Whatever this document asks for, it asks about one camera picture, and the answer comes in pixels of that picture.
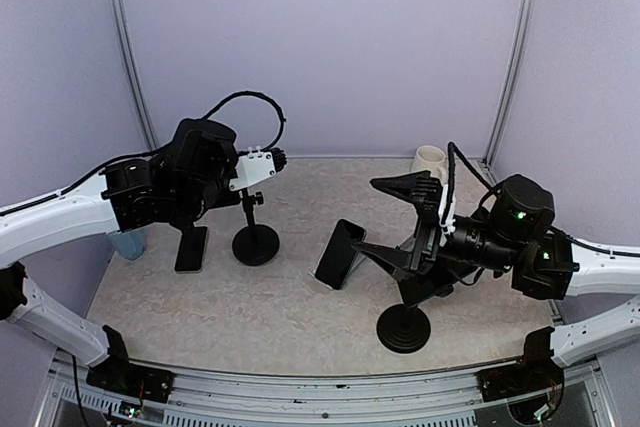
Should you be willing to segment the white folding phone stand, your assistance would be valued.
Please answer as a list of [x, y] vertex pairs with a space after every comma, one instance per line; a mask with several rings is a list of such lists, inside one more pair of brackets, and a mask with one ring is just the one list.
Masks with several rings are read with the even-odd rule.
[[309, 273], [313, 280], [330, 290], [342, 290], [349, 276], [364, 262], [365, 256], [348, 248], [327, 247], [316, 268]]

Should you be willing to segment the black smartphone white back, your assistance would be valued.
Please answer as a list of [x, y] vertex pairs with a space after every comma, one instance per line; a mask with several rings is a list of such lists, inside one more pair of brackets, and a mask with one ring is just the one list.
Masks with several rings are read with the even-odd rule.
[[208, 228], [194, 226], [181, 234], [174, 271], [179, 274], [200, 272], [208, 242]]

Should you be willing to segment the black round-base phone stand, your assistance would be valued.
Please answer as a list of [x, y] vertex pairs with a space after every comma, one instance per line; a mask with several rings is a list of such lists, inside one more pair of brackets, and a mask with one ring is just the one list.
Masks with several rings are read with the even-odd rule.
[[[271, 150], [275, 154], [276, 174], [281, 172], [287, 164], [285, 151], [278, 147], [267, 150]], [[234, 236], [232, 251], [235, 258], [242, 264], [261, 266], [273, 259], [278, 253], [280, 240], [273, 228], [256, 222], [254, 208], [264, 204], [264, 196], [260, 191], [250, 193], [249, 188], [235, 192], [240, 194], [247, 226]]]

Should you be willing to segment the blue-edged black smartphone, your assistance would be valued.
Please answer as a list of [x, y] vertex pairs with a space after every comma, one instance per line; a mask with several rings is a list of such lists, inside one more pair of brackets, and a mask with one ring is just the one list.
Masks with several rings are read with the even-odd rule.
[[454, 291], [457, 280], [446, 270], [432, 269], [424, 275], [416, 275], [398, 283], [402, 302], [414, 307], [432, 298], [444, 298]]

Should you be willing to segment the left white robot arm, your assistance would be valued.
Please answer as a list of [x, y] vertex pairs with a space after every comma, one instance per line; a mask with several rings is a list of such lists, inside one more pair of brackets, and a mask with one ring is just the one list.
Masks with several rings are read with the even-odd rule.
[[74, 240], [165, 223], [181, 233], [230, 201], [238, 154], [235, 132], [185, 119], [150, 158], [122, 157], [76, 186], [1, 213], [1, 317], [67, 351], [121, 392], [140, 381], [121, 335], [73, 313], [28, 276], [22, 259]]

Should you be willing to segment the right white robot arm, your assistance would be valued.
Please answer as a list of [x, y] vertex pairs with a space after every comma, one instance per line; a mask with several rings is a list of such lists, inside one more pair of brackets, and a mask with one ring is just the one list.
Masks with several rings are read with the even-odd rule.
[[486, 271], [508, 274], [511, 287], [536, 300], [587, 294], [628, 294], [619, 308], [578, 324], [527, 335], [523, 355], [511, 373], [523, 391], [535, 389], [555, 368], [568, 367], [639, 335], [639, 250], [588, 242], [554, 227], [553, 195], [520, 174], [488, 187], [490, 208], [470, 216], [454, 213], [454, 183], [429, 172], [375, 178], [374, 189], [411, 204], [417, 214], [409, 249], [353, 242], [398, 284], [401, 303], [379, 317], [379, 341], [390, 351], [414, 353], [431, 335], [419, 308], [432, 297], [449, 295], [458, 284], [474, 285]]

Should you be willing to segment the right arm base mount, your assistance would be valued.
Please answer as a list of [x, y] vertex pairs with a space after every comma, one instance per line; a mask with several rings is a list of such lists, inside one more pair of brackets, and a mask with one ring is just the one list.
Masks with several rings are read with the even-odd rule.
[[484, 402], [517, 397], [564, 383], [563, 369], [551, 360], [521, 361], [483, 369], [476, 376]]

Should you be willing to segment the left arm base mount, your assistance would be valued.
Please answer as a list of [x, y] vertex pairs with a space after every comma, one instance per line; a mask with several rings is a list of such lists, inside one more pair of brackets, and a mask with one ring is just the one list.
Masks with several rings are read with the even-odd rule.
[[166, 404], [175, 375], [164, 369], [129, 364], [90, 368], [86, 382], [105, 391]]

